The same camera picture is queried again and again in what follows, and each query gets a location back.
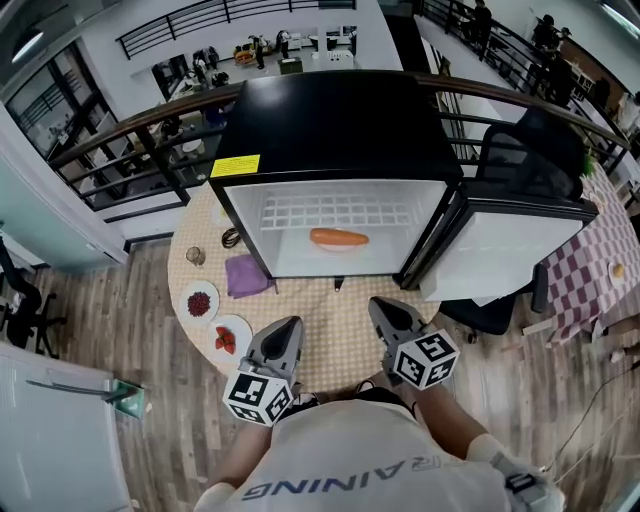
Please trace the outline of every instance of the yellow label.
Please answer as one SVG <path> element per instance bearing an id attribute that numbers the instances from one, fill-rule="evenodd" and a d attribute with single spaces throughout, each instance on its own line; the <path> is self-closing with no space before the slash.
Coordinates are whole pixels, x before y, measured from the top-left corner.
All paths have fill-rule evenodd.
<path id="1" fill-rule="evenodd" d="M 211 170 L 212 178 L 234 176 L 236 174 L 252 174 L 258 172 L 260 155 L 234 156 L 216 160 Z"/>

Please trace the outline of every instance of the carrot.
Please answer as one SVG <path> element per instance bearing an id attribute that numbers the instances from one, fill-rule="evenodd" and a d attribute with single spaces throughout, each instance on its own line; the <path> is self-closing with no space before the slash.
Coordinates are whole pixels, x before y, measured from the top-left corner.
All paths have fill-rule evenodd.
<path id="1" fill-rule="evenodd" d="M 367 235 L 329 228 L 313 228 L 309 238 L 313 243 L 323 245 L 366 245 L 369 243 Z"/>

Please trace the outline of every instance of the wooden floor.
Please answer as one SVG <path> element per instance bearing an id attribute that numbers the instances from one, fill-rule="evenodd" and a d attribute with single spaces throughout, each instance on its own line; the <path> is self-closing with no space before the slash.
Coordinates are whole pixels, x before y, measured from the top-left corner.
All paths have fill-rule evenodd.
<path id="1" fill-rule="evenodd" d="M 126 267 L 81 275 L 41 270 L 35 277 L 43 293 L 58 294 L 52 314 L 68 317 L 58 331 L 62 359 L 112 370 L 146 389 L 143 421 L 119 418 L 118 436 L 131 497 L 154 512 L 193 509 L 237 427 L 220 402 L 224 377 L 192 346 L 171 307 L 168 252 L 169 242 L 140 244 Z M 640 290 L 609 320 L 637 312 Z M 536 335 L 503 350 L 519 343 L 518 329 L 537 319 L 522 298 L 507 335 L 483 336 L 476 345 L 465 343 L 464 327 L 442 315 L 435 322 L 462 348 L 455 373 L 460 402 L 513 453 L 543 466 L 598 386 L 622 370 L 608 362 L 608 350 L 631 344 L 634 335 L 594 345 L 578 337 L 555 349 Z M 596 443 L 559 483 L 568 510 L 603 510 L 638 480 L 640 460 L 621 456 L 640 454 L 639 377 L 628 373 L 605 388 L 552 470 L 562 477 Z"/>

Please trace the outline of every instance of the wire rack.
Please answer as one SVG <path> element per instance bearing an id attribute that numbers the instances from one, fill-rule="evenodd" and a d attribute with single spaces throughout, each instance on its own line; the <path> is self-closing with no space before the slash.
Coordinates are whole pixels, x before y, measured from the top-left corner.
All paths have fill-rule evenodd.
<path id="1" fill-rule="evenodd" d="M 265 194 L 260 229 L 411 226 L 405 200 L 385 184 L 272 188 Z"/>

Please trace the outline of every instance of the woven tablecloth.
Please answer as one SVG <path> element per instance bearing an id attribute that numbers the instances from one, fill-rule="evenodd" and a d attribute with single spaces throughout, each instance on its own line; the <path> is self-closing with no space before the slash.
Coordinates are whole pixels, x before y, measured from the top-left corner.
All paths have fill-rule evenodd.
<path id="1" fill-rule="evenodd" d="M 235 314 L 243 317 L 256 333 L 270 323 L 291 315 L 304 321 L 306 340 L 297 370 L 297 379 L 307 391 L 333 391 L 354 386 L 381 370 L 384 346 L 375 335 L 369 313 L 369 298 L 381 295 L 401 300 L 416 307 L 426 322 L 438 312 L 439 302 L 426 303 L 419 292 L 398 288 L 390 277 L 348 277 L 339 292 L 333 279 L 278 280 L 278 291 L 271 288 L 259 295 L 232 299 L 227 296 L 224 261 L 247 253 L 241 242 L 224 249 L 220 243 L 226 228 L 214 226 L 220 218 L 221 206 L 211 186 L 201 190 L 187 207 L 182 224 L 171 241 L 169 254 L 169 291 L 175 311 L 183 289 L 194 280 L 213 283 L 220 293 L 218 316 Z M 205 250 L 202 268 L 189 263 L 187 249 L 197 246 Z M 215 347 L 207 340 L 207 328 L 182 323 L 193 344 L 223 374 L 235 366 L 215 360 Z"/>
<path id="2" fill-rule="evenodd" d="M 600 214 L 580 233 L 549 256 L 549 302 L 555 309 L 553 341 L 567 341 L 616 304 L 640 281 L 640 243 L 613 185 L 597 166 L 583 179 L 584 194 L 604 197 Z M 610 263 L 622 263 L 625 279 L 614 286 Z"/>

